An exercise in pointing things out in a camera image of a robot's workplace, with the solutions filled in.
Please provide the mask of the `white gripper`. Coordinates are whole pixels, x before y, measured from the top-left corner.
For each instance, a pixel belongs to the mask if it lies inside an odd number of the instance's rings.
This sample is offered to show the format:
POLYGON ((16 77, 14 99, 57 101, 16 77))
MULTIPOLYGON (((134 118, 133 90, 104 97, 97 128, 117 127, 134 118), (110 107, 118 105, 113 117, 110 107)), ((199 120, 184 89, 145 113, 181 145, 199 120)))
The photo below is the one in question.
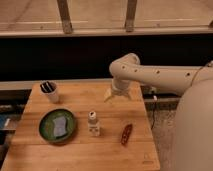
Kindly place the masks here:
POLYGON ((113 97, 113 94, 123 95, 131 100, 131 96, 127 93, 129 91, 130 82, 125 80, 120 80, 117 78, 112 79, 111 89, 108 89, 104 94, 104 101, 108 101, 113 97))

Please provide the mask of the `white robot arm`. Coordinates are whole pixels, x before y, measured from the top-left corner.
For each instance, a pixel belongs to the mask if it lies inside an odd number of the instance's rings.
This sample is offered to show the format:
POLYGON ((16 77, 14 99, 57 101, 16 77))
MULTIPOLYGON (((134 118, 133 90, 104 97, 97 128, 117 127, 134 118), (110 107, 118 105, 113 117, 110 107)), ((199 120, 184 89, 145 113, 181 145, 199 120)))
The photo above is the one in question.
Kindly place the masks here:
POLYGON ((109 71, 106 100, 128 96, 132 81, 179 95, 171 171, 213 171, 213 61, 204 66, 147 66, 128 53, 111 62, 109 71))

